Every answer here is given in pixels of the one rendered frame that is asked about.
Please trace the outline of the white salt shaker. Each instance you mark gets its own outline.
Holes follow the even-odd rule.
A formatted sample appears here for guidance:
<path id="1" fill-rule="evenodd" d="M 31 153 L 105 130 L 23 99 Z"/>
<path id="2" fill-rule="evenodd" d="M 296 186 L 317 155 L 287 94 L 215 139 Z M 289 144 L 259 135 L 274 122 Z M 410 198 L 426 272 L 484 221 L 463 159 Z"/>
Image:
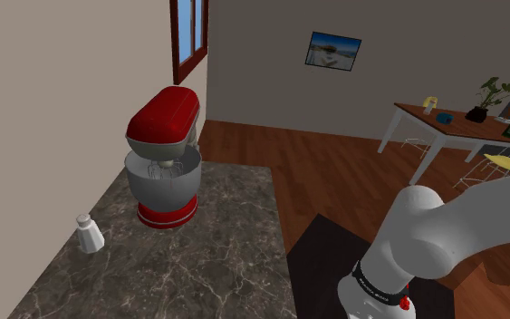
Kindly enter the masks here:
<path id="1" fill-rule="evenodd" d="M 80 214 L 76 218 L 77 235 L 82 252 L 92 254 L 105 245 L 105 239 L 96 222 L 88 214 Z"/>

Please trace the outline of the brown dining table white legs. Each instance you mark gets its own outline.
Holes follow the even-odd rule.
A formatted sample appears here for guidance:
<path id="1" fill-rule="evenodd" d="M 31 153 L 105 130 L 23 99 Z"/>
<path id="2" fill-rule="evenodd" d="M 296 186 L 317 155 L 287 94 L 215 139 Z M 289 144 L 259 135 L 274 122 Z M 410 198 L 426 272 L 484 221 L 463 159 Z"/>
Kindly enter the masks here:
<path id="1" fill-rule="evenodd" d="M 435 139 L 427 154 L 424 156 L 409 181 L 410 185 L 415 185 L 419 181 L 424 171 L 448 140 L 459 140 L 474 144 L 465 162 L 472 160 L 486 144 L 510 148 L 510 138 L 502 136 L 505 125 L 495 121 L 493 116 L 488 116 L 487 120 L 483 123 L 474 123 L 467 120 L 465 118 L 467 114 L 462 111 L 442 110 L 437 107 L 430 114 L 425 114 L 425 108 L 422 106 L 398 102 L 395 102 L 394 105 L 396 106 L 396 111 L 383 136 L 378 148 L 378 153 L 384 151 L 392 133 L 395 131 L 403 116 L 416 122 L 419 126 L 435 135 Z"/>

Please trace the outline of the red stand mixer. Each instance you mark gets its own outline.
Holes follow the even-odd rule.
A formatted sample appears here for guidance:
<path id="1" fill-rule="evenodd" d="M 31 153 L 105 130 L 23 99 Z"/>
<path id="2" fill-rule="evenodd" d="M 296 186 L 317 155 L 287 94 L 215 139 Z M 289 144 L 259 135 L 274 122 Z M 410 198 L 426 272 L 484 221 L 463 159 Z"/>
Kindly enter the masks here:
<path id="1" fill-rule="evenodd" d="M 131 119 L 124 165 L 137 216 L 148 227 L 173 228 L 194 217 L 202 156 L 197 145 L 200 103 L 181 86 L 162 89 Z"/>

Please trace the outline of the black robot stand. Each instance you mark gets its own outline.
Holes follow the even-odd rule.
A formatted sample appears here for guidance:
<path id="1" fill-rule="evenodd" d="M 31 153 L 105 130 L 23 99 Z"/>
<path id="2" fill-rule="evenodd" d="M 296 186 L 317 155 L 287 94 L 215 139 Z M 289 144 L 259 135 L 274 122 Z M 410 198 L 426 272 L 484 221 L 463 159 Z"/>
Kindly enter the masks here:
<path id="1" fill-rule="evenodd" d="M 337 284 L 370 243 L 317 215 L 287 254 L 298 319 L 348 319 Z M 417 319 L 455 319 L 454 293 L 435 280 L 414 278 L 410 299 Z"/>

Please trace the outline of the framed beach wall picture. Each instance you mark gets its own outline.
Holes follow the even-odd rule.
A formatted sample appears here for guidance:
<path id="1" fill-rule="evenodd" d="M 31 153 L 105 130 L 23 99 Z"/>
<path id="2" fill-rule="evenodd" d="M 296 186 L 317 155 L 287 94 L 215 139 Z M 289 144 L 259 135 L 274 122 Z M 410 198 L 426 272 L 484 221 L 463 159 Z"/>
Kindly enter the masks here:
<path id="1" fill-rule="evenodd" d="M 361 47 L 361 39 L 313 32 L 305 64 L 350 72 Z"/>

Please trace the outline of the red-framed window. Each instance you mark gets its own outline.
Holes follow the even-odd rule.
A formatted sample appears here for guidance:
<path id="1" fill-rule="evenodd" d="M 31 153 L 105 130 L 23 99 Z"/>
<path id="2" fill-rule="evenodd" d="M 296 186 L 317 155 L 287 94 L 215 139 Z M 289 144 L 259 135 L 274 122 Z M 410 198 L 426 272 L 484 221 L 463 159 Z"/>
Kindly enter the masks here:
<path id="1" fill-rule="evenodd" d="M 207 56 L 209 0 L 169 0 L 173 82 L 184 79 Z"/>

